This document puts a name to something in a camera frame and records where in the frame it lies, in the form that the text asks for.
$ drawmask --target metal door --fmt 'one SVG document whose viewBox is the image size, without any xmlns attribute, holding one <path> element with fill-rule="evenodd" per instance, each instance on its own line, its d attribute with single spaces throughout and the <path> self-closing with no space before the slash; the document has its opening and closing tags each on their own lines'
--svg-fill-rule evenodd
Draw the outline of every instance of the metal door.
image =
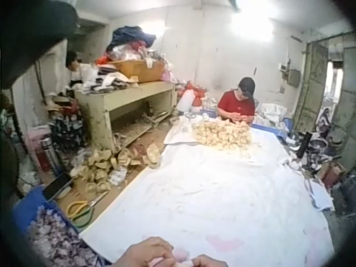
<svg viewBox="0 0 356 267">
<path fill-rule="evenodd" d="M 329 136 L 343 140 L 340 163 L 351 170 L 356 166 L 356 48 L 344 49 L 343 70 L 340 100 Z"/>
<path fill-rule="evenodd" d="M 323 102 L 327 80 L 328 48 L 321 43 L 308 43 L 303 85 L 294 114 L 295 129 L 313 131 Z"/>
</svg>

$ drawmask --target basket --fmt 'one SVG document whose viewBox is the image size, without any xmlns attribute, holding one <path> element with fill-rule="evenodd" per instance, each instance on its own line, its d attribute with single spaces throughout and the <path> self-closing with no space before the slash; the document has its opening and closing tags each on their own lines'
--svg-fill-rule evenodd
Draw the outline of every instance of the basket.
<svg viewBox="0 0 356 267">
<path fill-rule="evenodd" d="M 110 64 L 114 65 L 127 78 L 137 76 L 139 83 L 159 81 L 165 70 L 165 64 L 161 61 L 154 61 L 152 68 L 147 68 L 144 60 L 112 61 Z"/>
</svg>

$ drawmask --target hand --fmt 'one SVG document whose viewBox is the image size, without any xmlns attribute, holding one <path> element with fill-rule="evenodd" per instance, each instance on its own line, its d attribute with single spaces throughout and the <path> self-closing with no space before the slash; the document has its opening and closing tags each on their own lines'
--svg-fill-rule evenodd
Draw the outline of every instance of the hand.
<svg viewBox="0 0 356 267">
<path fill-rule="evenodd" d="M 241 121 L 244 121 L 244 122 L 247 123 L 248 116 L 246 116 L 246 115 L 241 115 L 241 116 L 240 116 L 240 119 L 241 119 Z"/>
<path fill-rule="evenodd" d="M 214 260 L 206 255 L 200 255 L 195 259 L 192 259 L 194 267 L 228 267 L 228 264 L 224 261 Z"/>
<path fill-rule="evenodd" d="M 113 264 L 113 267 L 147 267 L 156 258 L 163 258 L 155 267 L 174 266 L 173 246 L 162 238 L 148 238 L 138 244 L 131 245 Z"/>
<path fill-rule="evenodd" d="M 230 119 L 233 121 L 241 121 L 241 114 L 237 112 L 230 113 Z"/>
</svg>

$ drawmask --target phone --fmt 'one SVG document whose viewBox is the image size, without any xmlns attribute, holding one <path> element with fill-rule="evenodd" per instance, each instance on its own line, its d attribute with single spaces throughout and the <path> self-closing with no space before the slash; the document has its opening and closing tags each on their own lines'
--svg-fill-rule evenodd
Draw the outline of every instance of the phone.
<svg viewBox="0 0 356 267">
<path fill-rule="evenodd" d="M 58 178 L 45 187 L 42 194 L 47 201 L 52 201 L 72 183 L 72 177 L 67 173 L 62 173 Z"/>
</svg>

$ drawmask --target finger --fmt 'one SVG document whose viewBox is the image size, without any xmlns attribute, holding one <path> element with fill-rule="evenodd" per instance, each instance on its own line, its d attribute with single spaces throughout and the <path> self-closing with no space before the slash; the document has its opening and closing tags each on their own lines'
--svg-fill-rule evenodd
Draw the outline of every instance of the finger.
<svg viewBox="0 0 356 267">
<path fill-rule="evenodd" d="M 202 255 L 199 255 L 198 257 L 192 259 L 191 261 L 193 262 L 193 265 L 194 267 L 204 267 L 206 266 L 206 259 L 207 259 L 207 256 L 202 254 Z"/>
<path fill-rule="evenodd" d="M 158 262 L 154 267 L 173 267 L 176 264 L 175 259 L 167 258 Z"/>
<path fill-rule="evenodd" d="M 171 244 L 169 244 L 168 241 L 164 240 L 163 238 L 160 237 L 155 237 L 155 238 L 149 238 L 148 239 L 149 244 L 152 246 L 163 246 L 165 247 L 167 250 L 172 250 L 173 246 Z"/>
<path fill-rule="evenodd" d="M 156 258 L 173 258 L 172 250 L 167 250 L 161 245 L 150 246 L 147 254 L 150 256 L 149 259 L 147 259 L 148 262 Z"/>
</svg>

